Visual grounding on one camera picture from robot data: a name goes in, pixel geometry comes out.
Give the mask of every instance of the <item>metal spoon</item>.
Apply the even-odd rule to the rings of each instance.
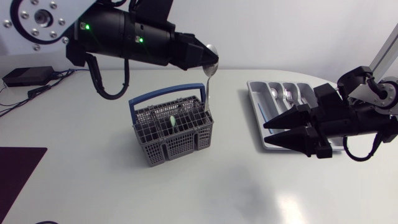
[[[206,47],[208,49],[210,49],[214,54],[218,55],[217,49],[215,46],[208,44]],[[203,66],[203,71],[205,72],[206,76],[209,77],[209,79],[207,79],[207,86],[206,86],[205,112],[207,112],[209,110],[209,82],[210,82],[210,78],[217,72],[217,69],[218,69],[218,62],[213,65],[204,65]]]
[[[276,89],[271,88],[271,94],[275,98],[275,100],[278,99],[278,91],[276,91]]]

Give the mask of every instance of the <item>white wall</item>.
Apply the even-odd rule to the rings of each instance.
[[[289,70],[336,81],[371,63],[398,22],[397,8],[397,0],[174,0],[169,21],[215,45],[221,69]],[[0,76],[16,67],[69,68],[64,54],[0,56]],[[98,61],[103,70],[123,67],[119,58]],[[398,74],[398,62],[389,74]]]

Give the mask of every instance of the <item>power adapter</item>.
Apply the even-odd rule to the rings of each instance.
[[[51,80],[54,69],[51,66],[16,68],[8,73],[2,80],[9,87],[46,85]]]

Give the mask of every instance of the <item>gray plastic basket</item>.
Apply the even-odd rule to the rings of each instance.
[[[150,98],[175,91],[201,90],[200,101],[195,96],[134,110],[134,105]],[[210,146],[213,118],[204,112],[205,86],[201,83],[164,88],[129,101],[133,127],[139,144],[151,167]],[[174,116],[173,128],[170,117]]]

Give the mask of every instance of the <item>green object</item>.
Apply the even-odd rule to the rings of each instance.
[[[174,116],[170,116],[170,123],[172,123],[173,128],[175,127],[175,118]]]

